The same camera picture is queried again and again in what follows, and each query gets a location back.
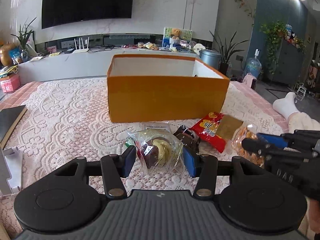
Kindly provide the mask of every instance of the brown teddy bear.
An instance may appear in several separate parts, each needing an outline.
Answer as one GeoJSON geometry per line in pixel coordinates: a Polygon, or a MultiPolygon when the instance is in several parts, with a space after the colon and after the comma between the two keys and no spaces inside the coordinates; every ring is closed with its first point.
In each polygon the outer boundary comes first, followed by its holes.
{"type": "Polygon", "coordinates": [[[172,38],[180,38],[181,30],[177,28],[172,28],[171,30],[171,37],[172,38]]]}

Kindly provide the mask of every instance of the black notebook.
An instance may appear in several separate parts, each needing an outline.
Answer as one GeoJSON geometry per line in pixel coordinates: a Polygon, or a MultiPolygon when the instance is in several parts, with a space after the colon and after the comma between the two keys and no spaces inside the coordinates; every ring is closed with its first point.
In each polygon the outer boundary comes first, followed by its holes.
{"type": "Polygon", "coordinates": [[[0,111],[0,147],[4,148],[14,128],[27,111],[26,106],[16,106],[0,111]]]}

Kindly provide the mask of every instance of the black television screen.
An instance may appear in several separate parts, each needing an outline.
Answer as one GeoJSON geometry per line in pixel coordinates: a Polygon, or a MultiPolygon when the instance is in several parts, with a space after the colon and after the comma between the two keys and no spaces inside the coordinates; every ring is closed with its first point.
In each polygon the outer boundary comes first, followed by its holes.
{"type": "Polygon", "coordinates": [[[42,28],[108,18],[131,18],[132,0],[42,0],[42,28]]]}

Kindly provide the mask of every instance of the lace tablecloth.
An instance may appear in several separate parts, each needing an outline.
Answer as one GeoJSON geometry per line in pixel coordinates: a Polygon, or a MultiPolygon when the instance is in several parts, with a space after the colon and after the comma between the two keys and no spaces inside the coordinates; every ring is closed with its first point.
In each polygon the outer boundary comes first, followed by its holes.
{"type": "MultiPolygon", "coordinates": [[[[17,125],[7,147],[18,146],[23,152],[23,188],[39,180],[77,156],[88,161],[104,155],[121,154],[125,150],[126,131],[141,130],[141,123],[112,123],[108,114],[106,78],[51,81],[41,84],[23,104],[28,111],[17,125]]],[[[251,99],[232,83],[228,88],[222,112],[254,123],[258,131],[279,135],[282,129],[272,117],[258,108],[251,99]]],[[[193,126],[198,120],[169,121],[172,131],[180,125],[193,126]]],[[[222,154],[201,142],[201,153],[219,160],[230,160],[235,152],[226,149],[222,154]]],[[[197,179],[176,172],[145,176],[136,161],[131,174],[122,179],[128,192],[134,189],[193,189],[197,179]]],[[[90,185],[103,193],[101,177],[90,178],[90,185]]],[[[218,177],[216,193],[228,185],[228,177],[218,177]]],[[[13,197],[0,200],[1,219],[8,234],[14,237],[21,227],[13,214],[13,197]]]]}

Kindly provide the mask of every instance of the silver screw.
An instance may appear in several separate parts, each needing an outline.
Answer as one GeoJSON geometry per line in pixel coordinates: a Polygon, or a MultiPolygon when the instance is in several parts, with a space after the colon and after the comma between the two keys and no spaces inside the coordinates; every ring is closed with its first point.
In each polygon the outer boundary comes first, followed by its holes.
{"type": "Polygon", "coordinates": [[[123,195],[123,190],[120,188],[113,188],[111,190],[108,191],[108,194],[112,197],[120,197],[123,195]]]}
{"type": "Polygon", "coordinates": [[[197,190],[196,194],[199,197],[209,197],[209,196],[211,196],[212,192],[211,192],[211,190],[209,190],[207,188],[201,188],[201,189],[197,190]]]}

